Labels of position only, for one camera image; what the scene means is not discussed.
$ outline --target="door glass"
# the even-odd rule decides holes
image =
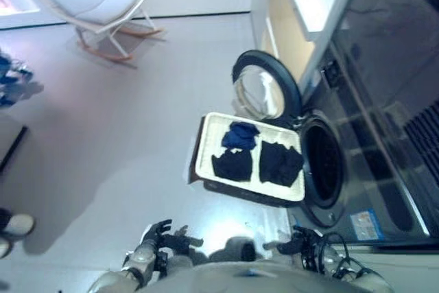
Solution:
[[[285,100],[277,81],[256,65],[244,68],[235,83],[241,105],[257,120],[274,119],[283,114]]]

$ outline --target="black cloth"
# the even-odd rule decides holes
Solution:
[[[11,217],[11,212],[9,212],[7,209],[0,208],[0,232],[3,231],[4,228],[6,228],[9,220],[11,220]]]
[[[250,181],[252,176],[252,155],[249,150],[231,152],[226,150],[219,158],[212,156],[213,171],[220,178],[234,181]]]
[[[262,141],[259,160],[261,182],[291,187],[303,166],[303,157],[293,147],[287,149],[278,143]]]
[[[224,135],[221,144],[230,149],[251,150],[256,146],[254,137],[259,133],[253,124],[234,121],[230,124],[230,131]]]

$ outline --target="chair leg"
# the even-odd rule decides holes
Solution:
[[[140,32],[140,31],[136,31],[134,29],[130,29],[129,27],[126,27],[126,26],[121,26],[118,28],[118,30],[121,33],[129,34],[130,36],[139,37],[139,38],[147,38],[147,37],[150,37],[152,35],[155,35],[155,34],[158,34],[162,31],[164,31],[164,29],[158,29],[155,26],[154,22],[152,21],[152,19],[148,15],[148,13],[143,8],[140,8],[139,10],[143,13],[143,15],[145,16],[145,20],[147,21],[147,25],[143,25],[143,26],[148,27],[150,30],[146,31],[146,32]]]
[[[119,44],[119,42],[116,40],[113,34],[108,35],[108,39],[110,39],[111,43],[117,48],[117,50],[125,57],[128,57],[130,54],[128,54],[125,49]]]
[[[157,30],[156,25],[154,24],[154,22],[152,21],[152,19],[150,18],[150,16],[148,15],[148,13],[146,12],[146,10],[144,10],[143,8],[141,8],[142,14],[145,16],[145,20],[148,22],[148,24],[150,25],[150,27],[153,30]]]
[[[121,61],[127,61],[132,59],[132,55],[128,54],[125,49],[122,48],[122,46],[117,42],[117,40],[114,38],[112,34],[108,34],[107,37],[110,39],[111,43],[117,48],[117,50],[122,54],[122,56],[115,56],[112,54],[106,54],[102,53],[101,51],[98,51],[97,49],[93,49],[90,45],[88,45],[84,38],[84,30],[82,30],[79,27],[76,27],[76,33],[79,37],[79,45],[83,48],[84,51],[87,51],[88,53],[91,53],[93,55],[99,56],[101,58],[105,58],[110,61],[115,62],[121,62]]]

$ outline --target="blue object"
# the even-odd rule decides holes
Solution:
[[[230,131],[224,135],[221,144],[230,149],[251,150],[256,146],[254,137],[259,133],[253,124],[234,121],[230,125]]]
[[[15,102],[11,101],[6,96],[0,97],[0,108],[13,106],[14,104],[15,104]]]
[[[0,77],[0,85],[15,84],[18,81],[19,79],[17,77],[8,77],[6,75]]]
[[[9,56],[0,51],[0,78],[5,76],[11,69],[11,60]]]

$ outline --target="white tray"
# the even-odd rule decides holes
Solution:
[[[261,134],[256,137],[256,147],[251,150],[253,168],[250,182],[237,182],[226,178],[220,178],[219,176],[216,176],[213,171],[212,155],[220,157],[226,150],[225,147],[221,146],[221,141],[226,132],[230,130],[229,126],[233,121],[254,124],[259,132],[261,132]],[[195,162],[195,172],[200,178],[221,182],[233,187],[257,192],[258,194],[291,202],[299,202],[303,200],[305,197],[303,170],[299,172],[297,179],[291,187],[283,187],[270,182],[262,183],[259,180],[259,157],[261,155],[262,141],[268,143],[277,142],[284,145],[286,148],[294,147],[299,153],[302,152],[300,149],[300,137],[292,130],[286,130],[284,128],[263,124],[258,121],[241,117],[224,115],[222,113],[209,113],[204,119],[200,147]]]

